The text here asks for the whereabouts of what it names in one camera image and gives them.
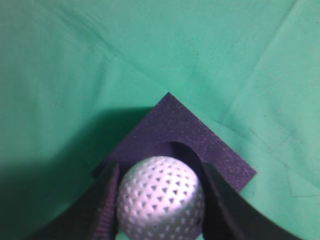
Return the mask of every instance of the green fabric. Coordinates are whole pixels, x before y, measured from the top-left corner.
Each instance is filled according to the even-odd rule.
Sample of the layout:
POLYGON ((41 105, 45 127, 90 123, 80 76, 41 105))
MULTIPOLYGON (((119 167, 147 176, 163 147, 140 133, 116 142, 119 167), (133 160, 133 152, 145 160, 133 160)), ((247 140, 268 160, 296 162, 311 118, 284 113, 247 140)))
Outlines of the green fabric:
POLYGON ((69 207, 168 91, 258 171, 250 204, 319 239, 319 78, 317 0, 2 0, 0 239, 69 207))

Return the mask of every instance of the foam piece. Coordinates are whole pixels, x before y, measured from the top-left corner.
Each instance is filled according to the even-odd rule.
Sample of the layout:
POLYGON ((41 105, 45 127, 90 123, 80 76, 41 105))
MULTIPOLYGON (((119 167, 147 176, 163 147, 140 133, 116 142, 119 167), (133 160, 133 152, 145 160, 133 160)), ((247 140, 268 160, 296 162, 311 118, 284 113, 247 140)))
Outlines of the foam piece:
POLYGON ((210 186, 206 188, 211 203, 216 203, 224 215, 220 232, 233 233, 232 237, 215 231, 214 224, 207 222, 203 230, 206 240, 301 240, 270 219, 263 216, 248 204, 219 174, 210 163, 204 163, 203 169, 210 186))
POLYGON ((96 177, 109 161, 116 161, 120 176, 123 176, 134 164, 147 157, 164 153, 172 155, 173 145, 178 144, 190 147, 201 162, 212 163, 236 191, 240 191, 256 174, 192 112, 167 93, 95 169, 93 175, 96 177))

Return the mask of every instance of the foam holder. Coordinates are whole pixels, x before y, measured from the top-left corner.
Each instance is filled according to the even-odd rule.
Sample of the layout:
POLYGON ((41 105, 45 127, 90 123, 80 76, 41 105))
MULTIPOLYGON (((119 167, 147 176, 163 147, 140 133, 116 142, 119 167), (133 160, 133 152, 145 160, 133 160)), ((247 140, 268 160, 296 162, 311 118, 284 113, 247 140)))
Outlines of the foam holder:
POLYGON ((239 195, 256 171, 167 93, 92 172, 92 187, 28 240, 114 240, 120 181, 132 166, 152 156, 181 160, 198 176, 205 194, 205 240, 299 239, 239 195))

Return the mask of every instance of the perforated ball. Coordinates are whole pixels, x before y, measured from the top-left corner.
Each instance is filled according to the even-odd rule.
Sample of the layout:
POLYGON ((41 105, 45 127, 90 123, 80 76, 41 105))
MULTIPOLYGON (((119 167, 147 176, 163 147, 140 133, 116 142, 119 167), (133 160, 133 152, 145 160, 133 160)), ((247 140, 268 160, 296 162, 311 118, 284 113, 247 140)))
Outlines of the perforated ball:
POLYGON ((194 171, 182 161, 154 156, 123 177, 117 218, 130 240, 195 240, 202 233, 205 198, 194 171))

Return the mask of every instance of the dark purple foam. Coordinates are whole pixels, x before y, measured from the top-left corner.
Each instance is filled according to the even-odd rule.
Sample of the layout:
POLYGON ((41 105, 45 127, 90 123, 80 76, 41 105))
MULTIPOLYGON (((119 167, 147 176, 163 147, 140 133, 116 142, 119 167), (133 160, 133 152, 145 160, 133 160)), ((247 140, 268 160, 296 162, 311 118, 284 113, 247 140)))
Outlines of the dark purple foam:
POLYGON ((120 176, 137 162, 161 155, 171 143, 181 143, 191 148, 203 163, 211 163, 225 180, 240 191, 256 174, 237 153, 205 126, 172 94, 164 98, 144 117, 95 169, 96 177, 109 161, 119 163, 120 176))

